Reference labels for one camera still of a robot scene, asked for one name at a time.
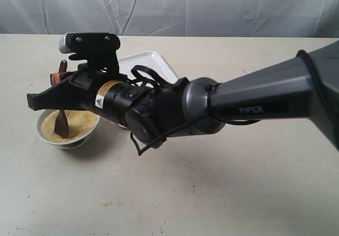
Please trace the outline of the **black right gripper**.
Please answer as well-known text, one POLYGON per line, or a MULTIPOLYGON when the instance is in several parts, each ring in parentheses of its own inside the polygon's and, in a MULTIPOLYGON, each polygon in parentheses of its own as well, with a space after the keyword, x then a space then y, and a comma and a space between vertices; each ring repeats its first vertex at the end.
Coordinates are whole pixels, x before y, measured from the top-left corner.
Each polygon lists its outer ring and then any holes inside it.
POLYGON ((112 122, 127 126, 125 113, 151 89, 112 80, 106 73, 97 74, 82 68, 75 72, 53 73, 51 87, 38 94, 27 94, 28 107, 39 110, 90 111, 112 122))

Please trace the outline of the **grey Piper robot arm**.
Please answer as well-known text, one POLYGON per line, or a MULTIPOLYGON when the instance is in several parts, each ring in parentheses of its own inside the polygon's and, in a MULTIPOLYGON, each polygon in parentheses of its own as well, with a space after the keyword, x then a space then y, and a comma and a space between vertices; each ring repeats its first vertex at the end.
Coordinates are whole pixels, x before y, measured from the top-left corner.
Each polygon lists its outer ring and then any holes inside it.
POLYGON ((75 72, 38 94, 30 109, 86 110, 123 125, 139 154, 167 138, 214 134, 226 124, 251 125, 270 119, 308 119, 338 146, 338 42, 290 60, 219 83, 181 78, 171 84, 148 67, 136 65, 133 80, 110 59, 115 51, 72 50, 85 59, 75 72))

